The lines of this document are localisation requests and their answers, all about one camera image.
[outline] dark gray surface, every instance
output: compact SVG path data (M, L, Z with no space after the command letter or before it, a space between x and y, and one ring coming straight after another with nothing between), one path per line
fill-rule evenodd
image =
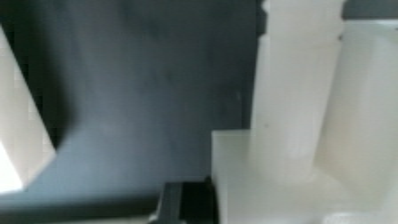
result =
M0 213L126 200L133 212L163 182L209 174L209 131L248 123L253 12L253 0L0 1L58 145L26 192L0 197ZM344 17L398 17L398 1L351 0Z

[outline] plastic piece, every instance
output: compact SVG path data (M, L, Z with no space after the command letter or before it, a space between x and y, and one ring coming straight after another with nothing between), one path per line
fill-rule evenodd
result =
M300 169L300 163L285 163L282 172L266 164L250 164L264 161L246 159L252 131L213 133L220 224L398 222L396 28L398 20L346 22L319 144L314 156L307 154L314 158L307 178L277 178ZM282 158L262 155L266 161Z

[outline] white plastic part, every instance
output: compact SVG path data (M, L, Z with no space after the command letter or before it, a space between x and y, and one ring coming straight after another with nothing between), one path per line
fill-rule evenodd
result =
M262 166L275 178L266 178L261 164L252 166L250 162L262 159L246 160L252 131L213 133L220 224L398 223L396 28L398 20L346 22L305 180L285 182L277 178L300 169L300 163L285 163L282 172ZM268 161L282 158L266 155Z
M54 156L0 27L0 194L19 191Z
M341 48L342 0L266 0L250 160L280 182L309 178Z

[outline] black object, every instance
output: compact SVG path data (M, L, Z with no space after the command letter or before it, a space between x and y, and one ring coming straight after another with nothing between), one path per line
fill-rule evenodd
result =
M204 182L166 183L150 224L216 224L216 199L209 178Z

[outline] white vertical bar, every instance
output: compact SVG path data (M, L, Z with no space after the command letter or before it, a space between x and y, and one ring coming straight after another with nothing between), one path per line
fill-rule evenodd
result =
M268 0L259 39L250 163L264 176L307 178L342 32L342 0Z

